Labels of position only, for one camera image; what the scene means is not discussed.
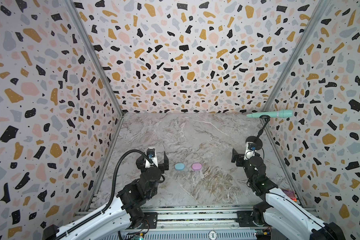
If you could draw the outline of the blue earbud charging case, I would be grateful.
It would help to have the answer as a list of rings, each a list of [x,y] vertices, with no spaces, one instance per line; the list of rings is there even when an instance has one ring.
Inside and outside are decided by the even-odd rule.
[[[175,164],[175,170],[176,171],[182,171],[184,169],[185,169],[185,164],[183,164],[183,163],[176,163]]]

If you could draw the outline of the pink earbud charging case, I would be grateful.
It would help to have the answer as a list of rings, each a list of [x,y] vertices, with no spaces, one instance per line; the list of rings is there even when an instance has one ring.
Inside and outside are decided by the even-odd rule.
[[[193,171],[200,171],[202,169],[202,164],[201,163],[193,163],[192,164],[192,170]]]

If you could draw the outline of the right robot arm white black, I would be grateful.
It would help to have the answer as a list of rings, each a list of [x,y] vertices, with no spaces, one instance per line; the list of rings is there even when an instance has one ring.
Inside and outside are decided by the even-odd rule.
[[[266,176],[264,160],[255,151],[239,154],[232,151],[231,162],[242,167],[247,186],[262,202],[253,206],[252,222],[281,232],[289,240],[344,240],[342,229],[315,217],[287,196]]]

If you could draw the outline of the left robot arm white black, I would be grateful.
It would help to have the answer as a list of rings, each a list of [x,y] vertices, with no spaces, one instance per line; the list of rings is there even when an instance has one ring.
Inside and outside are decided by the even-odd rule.
[[[116,181],[122,161],[132,153],[141,156],[136,164],[141,171],[139,179],[132,181],[116,192]],[[90,214],[62,227],[51,225],[44,229],[44,240],[101,240],[111,234],[128,228],[137,228],[144,221],[141,207],[152,199],[159,184],[165,181],[164,173],[169,170],[169,159],[164,155],[158,163],[156,150],[148,148],[146,153],[129,150],[119,159],[114,170],[112,191],[109,201]]]

